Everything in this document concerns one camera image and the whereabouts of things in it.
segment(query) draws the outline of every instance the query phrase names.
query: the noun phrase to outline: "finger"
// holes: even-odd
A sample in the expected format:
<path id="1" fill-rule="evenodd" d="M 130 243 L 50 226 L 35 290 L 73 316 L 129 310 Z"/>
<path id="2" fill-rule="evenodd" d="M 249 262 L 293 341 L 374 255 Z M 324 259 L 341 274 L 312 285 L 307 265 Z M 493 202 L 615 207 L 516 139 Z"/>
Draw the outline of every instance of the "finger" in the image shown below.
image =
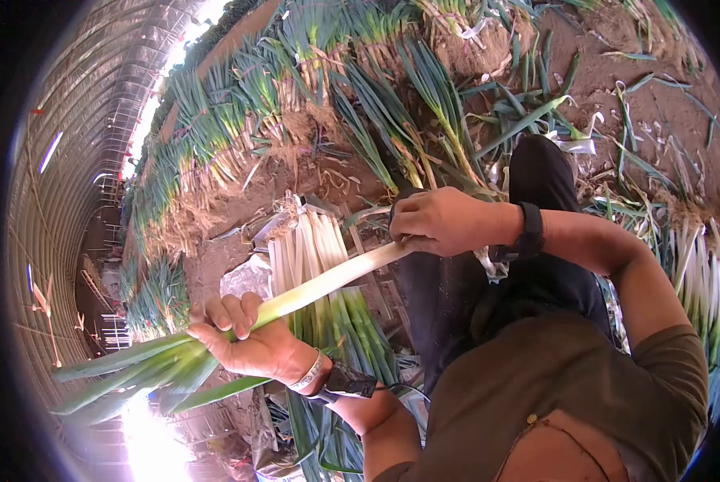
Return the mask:
<path id="1" fill-rule="evenodd" d="M 234 330 L 237 339 L 244 340 L 249 335 L 249 329 L 246 328 L 245 313 L 242 311 L 242 303 L 239 298 L 233 294 L 227 294 L 221 299 L 223 307 L 231 317 L 230 328 Z"/>
<path id="2" fill-rule="evenodd" d="M 242 311 L 245 314 L 248 331 L 258 321 L 258 305 L 263 303 L 263 299 L 253 292 L 247 292 L 242 295 Z"/>
<path id="3" fill-rule="evenodd" d="M 200 303 L 194 303 L 189 309 L 189 321 L 191 323 L 204 323 L 205 322 L 205 309 Z"/>
<path id="4" fill-rule="evenodd" d="M 395 237 L 404 235 L 430 236 L 432 227 L 429 216 L 423 211 L 396 214 L 389 225 L 389 233 Z"/>
<path id="5" fill-rule="evenodd" d="M 223 365 L 223 368 L 230 372 L 235 371 L 232 345 L 218 330 L 207 323 L 193 323 L 186 329 L 186 333 L 202 342 L 207 347 L 207 351 Z"/>
<path id="6" fill-rule="evenodd" d="M 421 197 L 414 198 L 411 196 L 410 198 L 400 199 L 396 203 L 394 203 L 394 216 L 397 216 L 398 213 L 407 213 L 413 210 L 417 210 L 419 208 L 419 203 L 422 200 Z"/>
<path id="7" fill-rule="evenodd" d="M 431 237 L 411 236 L 405 240 L 404 244 L 412 247 L 414 251 L 426 251 L 427 253 L 432 253 L 433 255 L 442 256 L 441 243 Z"/>
<path id="8" fill-rule="evenodd" d="M 224 332 L 231 328 L 231 318 L 226 307 L 221 303 L 220 298 L 213 298 L 207 302 L 205 311 L 215 326 Z"/>

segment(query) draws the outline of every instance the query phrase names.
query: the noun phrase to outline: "black cable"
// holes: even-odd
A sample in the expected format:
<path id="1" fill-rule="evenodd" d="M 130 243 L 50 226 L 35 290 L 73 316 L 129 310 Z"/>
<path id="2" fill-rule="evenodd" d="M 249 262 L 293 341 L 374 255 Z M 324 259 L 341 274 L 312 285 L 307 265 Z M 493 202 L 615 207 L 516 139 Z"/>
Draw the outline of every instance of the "black cable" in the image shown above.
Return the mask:
<path id="1" fill-rule="evenodd" d="M 378 390 L 392 390 L 393 388 L 397 388 L 397 387 L 399 387 L 399 386 L 403 386 L 403 387 L 405 387 L 405 388 L 407 388 L 407 389 L 413 390 L 414 392 L 416 392 L 416 393 L 418 393 L 419 395 L 421 395 L 421 396 L 424 398 L 424 400 L 427 400 L 427 402 L 432 403 L 432 400 L 430 400 L 429 397 L 426 396 L 426 394 L 424 394 L 423 391 L 421 391 L 421 390 L 419 390 L 418 388 L 416 388 L 415 386 L 409 385 L 409 384 L 407 384 L 407 383 L 392 383 L 392 384 L 389 385 L 389 386 L 377 386 L 377 387 L 376 387 L 376 391 L 378 391 Z"/>

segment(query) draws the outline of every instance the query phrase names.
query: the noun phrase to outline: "white onion stalk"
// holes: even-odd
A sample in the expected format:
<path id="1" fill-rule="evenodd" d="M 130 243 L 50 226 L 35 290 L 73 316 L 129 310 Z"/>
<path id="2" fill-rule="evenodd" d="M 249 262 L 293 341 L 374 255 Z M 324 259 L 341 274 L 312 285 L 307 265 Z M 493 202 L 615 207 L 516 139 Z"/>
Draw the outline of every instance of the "white onion stalk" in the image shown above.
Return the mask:
<path id="1" fill-rule="evenodd" d="M 328 269 L 304 284 L 261 303 L 258 307 L 258 320 L 250 330 L 257 330 L 288 313 L 316 302 L 345 284 L 397 261 L 411 254 L 412 251 L 408 246 L 392 242 Z"/>

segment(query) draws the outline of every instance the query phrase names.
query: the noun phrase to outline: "person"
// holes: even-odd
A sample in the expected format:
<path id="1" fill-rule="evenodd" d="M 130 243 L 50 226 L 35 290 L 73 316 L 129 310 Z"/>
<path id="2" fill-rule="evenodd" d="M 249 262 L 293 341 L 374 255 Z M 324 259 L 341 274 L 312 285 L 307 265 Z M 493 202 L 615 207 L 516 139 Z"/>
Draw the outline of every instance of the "person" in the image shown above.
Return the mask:
<path id="1" fill-rule="evenodd" d="M 544 137 L 515 149 L 509 200 L 454 188 L 396 199 L 390 233 L 416 250 L 398 276 L 432 402 L 424 449 L 389 390 L 328 405 L 361 438 L 365 479 L 676 480 L 707 425 L 708 368 L 667 275 L 643 241 L 579 213 L 572 170 Z M 519 254 L 498 285 L 470 252 L 487 245 Z M 614 283 L 629 355 L 594 273 Z M 281 320 L 249 333 L 259 303 L 214 299 L 189 333 L 232 372 L 316 393 L 332 362 Z"/>

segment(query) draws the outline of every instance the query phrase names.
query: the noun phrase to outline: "bracelet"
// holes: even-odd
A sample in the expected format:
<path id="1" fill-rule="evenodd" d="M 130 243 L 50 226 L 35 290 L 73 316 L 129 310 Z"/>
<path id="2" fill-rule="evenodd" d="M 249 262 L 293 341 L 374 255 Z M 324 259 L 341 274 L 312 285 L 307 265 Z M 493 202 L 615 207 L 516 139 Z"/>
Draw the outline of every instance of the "bracelet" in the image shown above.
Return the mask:
<path id="1" fill-rule="evenodd" d="M 322 358 L 322 352 L 317 350 L 316 360 L 314 361 L 314 364 L 306 373 L 306 375 L 304 375 L 301 380 L 298 380 L 293 385 L 288 385 L 288 388 L 293 391 L 297 391 L 306 388 L 310 383 L 312 383 L 314 381 L 314 378 L 316 377 L 316 374 L 319 373 L 322 369 Z"/>

